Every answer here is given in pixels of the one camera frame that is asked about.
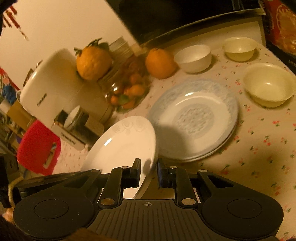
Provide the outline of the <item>white swirl pattern plate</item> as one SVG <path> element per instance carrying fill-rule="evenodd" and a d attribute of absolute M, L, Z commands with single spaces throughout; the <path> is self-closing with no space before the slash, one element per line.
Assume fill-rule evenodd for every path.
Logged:
<path fill-rule="evenodd" d="M 124 198 L 140 199 L 147 190 L 158 158 L 156 133 L 151 122 L 142 116 L 130 116 L 111 126 L 88 152 L 81 171 L 97 169 L 103 174 L 141 160 L 139 186 L 123 191 Z"/>

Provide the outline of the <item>blue floral plate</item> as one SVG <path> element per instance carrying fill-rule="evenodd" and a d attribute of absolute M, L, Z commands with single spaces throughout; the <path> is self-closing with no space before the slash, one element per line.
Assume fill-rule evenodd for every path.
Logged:
<path fill-rule="evenodd" d="M 189 137 L 209 130 L 228 131 L 238 121 L 235 95 L 212 80 L 191 80 L 166 91 L 151 107 L 147 119 L 156 132 L 173 128 Z"/>
<path fill-rule="evenodd" d="M 159 155 L 173 161 L 192 162 L 210 156 L 222 147 L 236 131 L 238 122 L 228 131 L 209 130 L 200 137 L 189 137 L 173 128 L 157 131 Z"/>

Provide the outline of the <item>white ceramic bowl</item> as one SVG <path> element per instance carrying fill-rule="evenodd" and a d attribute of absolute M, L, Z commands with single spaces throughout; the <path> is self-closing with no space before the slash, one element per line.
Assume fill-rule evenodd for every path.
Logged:
<path fill-rule="evenodd" d="M 199 73 L 211 65 L 211 48 L 207 45 L 192 45 L 175 54 L 174 60 L 185 73 Z"/>

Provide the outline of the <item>white kitchen appliance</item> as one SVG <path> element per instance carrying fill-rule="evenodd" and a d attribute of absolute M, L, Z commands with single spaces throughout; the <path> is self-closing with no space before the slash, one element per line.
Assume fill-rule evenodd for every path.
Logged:
<path fill-rule="evenodd" d="M 29 114 L 77 150 L 94 145 L 112 115 L 112 107 L 100 86 L 79 76 L 75 57 L 66 48 L 41 62 L 23 88 L 20 103 Z M 86 124 L 64 129 L 68 114 L 78 105 L 89 113 Z"/>

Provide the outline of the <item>red plastic stool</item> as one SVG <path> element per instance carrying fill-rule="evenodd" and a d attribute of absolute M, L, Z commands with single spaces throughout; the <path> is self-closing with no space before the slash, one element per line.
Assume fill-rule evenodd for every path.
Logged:
<path fill-rule="evenodd" d="M 60 138 L 36 120 L 23 136 L 16 158 L 26 169 L 49 176 L 54 171 L 60 152 Z"/>

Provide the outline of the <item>dark tea leaf jar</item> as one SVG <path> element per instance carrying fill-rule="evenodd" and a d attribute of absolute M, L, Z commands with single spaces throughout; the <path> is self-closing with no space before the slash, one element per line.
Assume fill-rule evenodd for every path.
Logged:
<path fill-rule="evenodd" d="M 67 116 L 63 128 L 71 130 L 75 126 L 83 126 L 89 118 L 89 113 L 81 106 L 76 106 Z"/>

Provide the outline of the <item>cherry print tablecloth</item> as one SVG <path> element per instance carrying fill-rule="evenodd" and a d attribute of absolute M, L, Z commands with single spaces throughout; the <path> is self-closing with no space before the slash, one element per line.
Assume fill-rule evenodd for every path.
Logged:
<path fill-rule="evenodd" d="M 269 195 L 282 206 L 284 219 L 277 237 L 295 237 L 295 98 L 278 108 L 263 108 L 244 91 L 243 72 L 254 63 L 283 64 L 262 45 L 249 62 L 229 60 L 221 48 L 211 51 L 212 65 L 196 75 L 231 90 L 239 103 L 239 122 L 228 142 L 213 155 L 182 164 L 189 172 L 206 169 Z"/>

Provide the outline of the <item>glass jar of kumquats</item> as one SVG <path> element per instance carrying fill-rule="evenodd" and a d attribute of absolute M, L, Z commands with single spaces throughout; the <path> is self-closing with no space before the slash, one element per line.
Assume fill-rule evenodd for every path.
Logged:
<path fill-rule="evenodd" d="M 150 90 L 151 80 L 143 61 L 133 54 L 116 60 L 98 84 L 115 111 L 126 113 L 144 100 Z"/>

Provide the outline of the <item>large citrus on jar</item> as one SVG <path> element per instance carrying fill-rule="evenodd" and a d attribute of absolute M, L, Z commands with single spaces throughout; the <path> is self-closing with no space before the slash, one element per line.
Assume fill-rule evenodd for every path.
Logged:
<path fill-rule="evenodd" d="M 107 42 L 95 39 L 83 49 L 74 48 L 76 68 L 80 77 L 87 81 L 97 81 L 110 70 L 113 58 Z"/>

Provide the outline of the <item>cream bowl near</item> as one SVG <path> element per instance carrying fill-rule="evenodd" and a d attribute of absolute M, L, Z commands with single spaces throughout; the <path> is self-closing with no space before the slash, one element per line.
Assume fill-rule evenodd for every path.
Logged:
<path fill-rule="evenodd" d="M 266 108 L 277 108 L 295 94 L 295 75 L 274 64 L 248 66 L 242 82 L 250 97 Z"/>

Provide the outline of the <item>cream bowl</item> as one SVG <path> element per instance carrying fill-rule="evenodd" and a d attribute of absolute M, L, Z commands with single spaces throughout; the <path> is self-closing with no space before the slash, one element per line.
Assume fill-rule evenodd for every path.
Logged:
<path fill-rule="evenodd" d="M 222 48 L 228 58 L 236 62 L 245 62 L 252 58 L 257 42 L 247 37 L 231 37 L 224 41 Z"/>
<path fill-rule="evenodd" d="M 295 94 L 295 75 L 274 64 L 248 66 L 242 82 L 250 97 L 266 108 L 277 108 Z"/>

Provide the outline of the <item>stacked tin cans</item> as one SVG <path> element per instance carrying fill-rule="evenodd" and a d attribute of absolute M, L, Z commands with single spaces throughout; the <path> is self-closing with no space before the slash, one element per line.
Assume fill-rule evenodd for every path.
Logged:
<path fill-rule="evenodd" d="M 119 63 L 123 63 L 134 54 L 132 48 L 123 37 L 120 37 L 111 43 L 109 49 L 114 59 Z"/>

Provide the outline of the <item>large orange citrus on table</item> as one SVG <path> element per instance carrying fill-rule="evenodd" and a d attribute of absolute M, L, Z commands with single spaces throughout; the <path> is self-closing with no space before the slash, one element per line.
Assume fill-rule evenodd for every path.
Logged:
<path fill-rule="evenodd" d="M 151 49 L 146 58 L 145 66 L 150 75 L 158 79 L 171 77 L 178 69 L 174 56 L 160 48 Z"/>

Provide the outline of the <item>cream bowl far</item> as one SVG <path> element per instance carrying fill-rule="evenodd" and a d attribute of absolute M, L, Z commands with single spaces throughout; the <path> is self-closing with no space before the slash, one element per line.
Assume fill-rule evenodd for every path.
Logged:
<path fill-rule="evenodd" d="M 247 37 L 231 37 L 224 41 L 222 48 L 228 58 L 236 62 L 245 62 L 252 58 L 257 42 Z"/>

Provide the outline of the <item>black Midea microwave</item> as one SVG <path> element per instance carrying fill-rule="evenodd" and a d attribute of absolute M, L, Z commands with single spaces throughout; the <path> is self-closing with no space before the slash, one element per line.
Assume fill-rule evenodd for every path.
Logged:
<path fill-rule="evenodd" d="M 262 15 L 259 1 L 108 1 L 140 45 L 160 44 L 221 21 Z"/>

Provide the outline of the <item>red gift box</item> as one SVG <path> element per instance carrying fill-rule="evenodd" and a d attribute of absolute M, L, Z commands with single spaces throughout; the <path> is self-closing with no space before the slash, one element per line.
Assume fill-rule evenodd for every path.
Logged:
<path fill-rule="evenodd" d="M 266 13 L 267 41 L 295 56 L 295 13 L 283 1 L 261 1 Z"/>

